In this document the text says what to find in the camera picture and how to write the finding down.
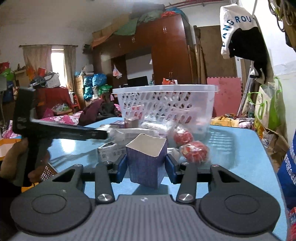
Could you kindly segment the person's left hand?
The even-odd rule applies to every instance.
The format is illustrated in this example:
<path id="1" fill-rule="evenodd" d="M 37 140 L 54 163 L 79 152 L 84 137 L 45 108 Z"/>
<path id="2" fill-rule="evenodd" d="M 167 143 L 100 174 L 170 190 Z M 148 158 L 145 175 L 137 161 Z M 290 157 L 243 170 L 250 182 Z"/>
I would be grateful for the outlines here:
<path id="1" fill-rule="evenodd" d="M 13 178 L 15 178 L 18 158 L 27 150 L 27 147 L 28 139 L 23 138 L 10 148 L 1 164 L 1 178 L 6 178 L 8 180 L 13 180 Z M 41 181 L 41 175 L 49 159 L 50 153 L 47 151 L 45 156 L 41 159 L 41 164 L 28 174 L 28 178 L 32 183 Z"/>

